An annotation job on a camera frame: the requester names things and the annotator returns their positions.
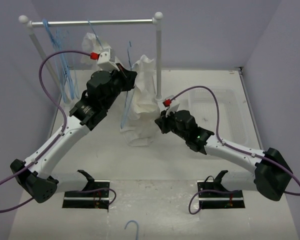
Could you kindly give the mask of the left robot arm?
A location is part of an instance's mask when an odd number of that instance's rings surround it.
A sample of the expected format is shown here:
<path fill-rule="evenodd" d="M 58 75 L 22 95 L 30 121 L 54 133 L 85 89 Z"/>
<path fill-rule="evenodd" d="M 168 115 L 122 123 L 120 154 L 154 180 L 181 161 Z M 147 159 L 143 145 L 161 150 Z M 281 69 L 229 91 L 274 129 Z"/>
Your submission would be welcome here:
<path fill-rule="evenodd" d="M 134 88 L 136 77 L 137 72 L 124 68 L 94 72 L 81 99 L 54 135 L 25 160 L 15 159 L 11 163 L 11 171 L 18 173 L 16 181 L 37 203 L 44 203 L 55 193 L 78 192 L 87 197 L 95 191 L 95 180 L 86 171 L 54 174 L 53 170 L 66 153 L 107 116 L 117 97 Z"/>

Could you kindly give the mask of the white skirt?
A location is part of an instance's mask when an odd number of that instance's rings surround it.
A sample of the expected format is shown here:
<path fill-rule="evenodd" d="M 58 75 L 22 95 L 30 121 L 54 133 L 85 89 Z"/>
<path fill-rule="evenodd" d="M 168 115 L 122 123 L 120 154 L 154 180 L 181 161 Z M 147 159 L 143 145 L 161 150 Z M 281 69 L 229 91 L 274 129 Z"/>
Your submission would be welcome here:
<path fill-rule="evenodd" d="M 142 55 L 132 65 L 137 73 L 134 88 L 127 92 L 121 117 L 120 133 L 132 147 L 149 146 L 159 128 L 155 119 L 160 115 L 154 84 L 154 59 Z"/>

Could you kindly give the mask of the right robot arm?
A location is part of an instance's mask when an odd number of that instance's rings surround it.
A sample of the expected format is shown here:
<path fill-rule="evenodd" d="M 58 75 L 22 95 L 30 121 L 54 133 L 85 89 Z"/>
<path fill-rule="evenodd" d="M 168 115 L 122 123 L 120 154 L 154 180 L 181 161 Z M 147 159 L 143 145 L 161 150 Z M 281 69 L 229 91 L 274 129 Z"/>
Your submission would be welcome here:
<path fill-rule="evenodd" d="M 269 200 L 279 201 L 292 179 L 292 171 L 277 149 L 250 149 L 228 143 L 198 126 L 188 110 L 170 114 L 164 110 L 154 122 L 162 134 L 174 133 L 192 151 L 227 160 L 252 173 L 256 190 Z"/>

